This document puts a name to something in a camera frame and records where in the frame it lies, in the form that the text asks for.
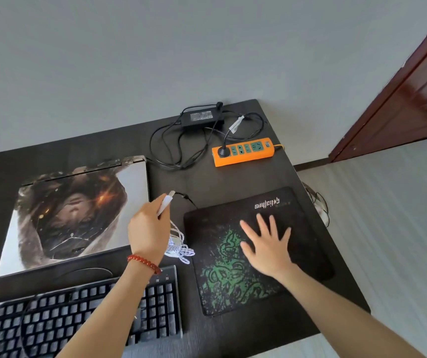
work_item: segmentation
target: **mouse pad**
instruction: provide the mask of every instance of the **mouse pad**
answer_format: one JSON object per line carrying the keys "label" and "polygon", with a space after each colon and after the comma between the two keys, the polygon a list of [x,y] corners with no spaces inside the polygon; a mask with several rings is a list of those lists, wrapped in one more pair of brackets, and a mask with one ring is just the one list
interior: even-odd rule
{"label": "mouse pad", "polygon": [[334,275],[290,187],[194,210],[184,215],[185,237],[195,251],[192,260],[204,315],[226,313],[285,290],[256,271],[240,248],[243,240],[255,250],[239,222],[246,221],[259,233],[257,213],[267,225],[268,217],[275,217],[279,236],[292,228],[288,252],[304,272],[318,281]]}

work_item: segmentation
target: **brown door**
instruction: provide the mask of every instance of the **brown door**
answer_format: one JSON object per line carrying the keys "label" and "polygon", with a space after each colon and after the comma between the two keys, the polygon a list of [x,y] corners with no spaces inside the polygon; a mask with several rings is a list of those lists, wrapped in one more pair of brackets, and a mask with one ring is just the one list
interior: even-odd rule
{"label": "brown door", "polygon": [[336,162],[427,138],[427,38],[330,154]]}

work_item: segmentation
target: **light wood floor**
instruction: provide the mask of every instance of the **light wood floor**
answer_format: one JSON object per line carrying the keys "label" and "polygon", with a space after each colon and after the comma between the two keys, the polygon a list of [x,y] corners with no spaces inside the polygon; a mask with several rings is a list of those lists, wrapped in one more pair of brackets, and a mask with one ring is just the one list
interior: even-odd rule
{"label": "light wood floor", "polygon": [[[299,176],[325,197],[330,234],[373,316],[427,356],[427,140]],[[337,355],[317,335],[256,357]]]}

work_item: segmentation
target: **baseboard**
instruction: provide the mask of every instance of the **baseboard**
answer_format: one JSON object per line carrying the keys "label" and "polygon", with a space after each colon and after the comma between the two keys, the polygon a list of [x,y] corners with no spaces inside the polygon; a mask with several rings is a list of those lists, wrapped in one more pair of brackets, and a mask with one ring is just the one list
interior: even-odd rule
{"label": "baseboard", "polygon": [[330,162],[329,158],[317,159],[316,161],[300,163],[299,165],[294,165],[293,168],[296,172],[304,171],[305,169],[315,168],[327,165]]}

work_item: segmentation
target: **hooded figure illustration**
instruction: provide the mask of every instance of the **hooded figure illustration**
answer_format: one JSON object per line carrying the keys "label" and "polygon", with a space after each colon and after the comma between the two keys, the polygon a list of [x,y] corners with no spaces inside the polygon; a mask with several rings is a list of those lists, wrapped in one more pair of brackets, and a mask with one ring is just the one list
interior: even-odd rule
{"label": "hooded figure illustration", "polygon": [[123,167],[35,182],[19,190],[18,248],[26,269],[98,253],[111,239],[127,194]]}

